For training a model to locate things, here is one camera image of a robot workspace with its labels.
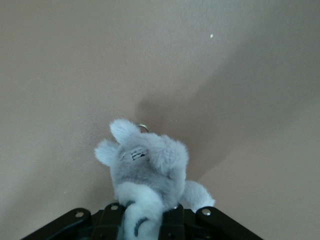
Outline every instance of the plush cat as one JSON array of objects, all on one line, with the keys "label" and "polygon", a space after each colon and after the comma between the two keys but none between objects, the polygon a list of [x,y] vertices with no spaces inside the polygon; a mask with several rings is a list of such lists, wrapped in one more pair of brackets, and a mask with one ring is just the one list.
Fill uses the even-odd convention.
[{"label": "plush cat", "polygon": [[194,212],[214,205],[202,185],[186,181],[189,157],[184,144],[141,132],[126,119],[113,121],[110,130],[117,142],[103,140],[95,156],[110,167],[115,198],[126,207],[126,240],[157,240],[162,214],[180,202],[189,203]]}]

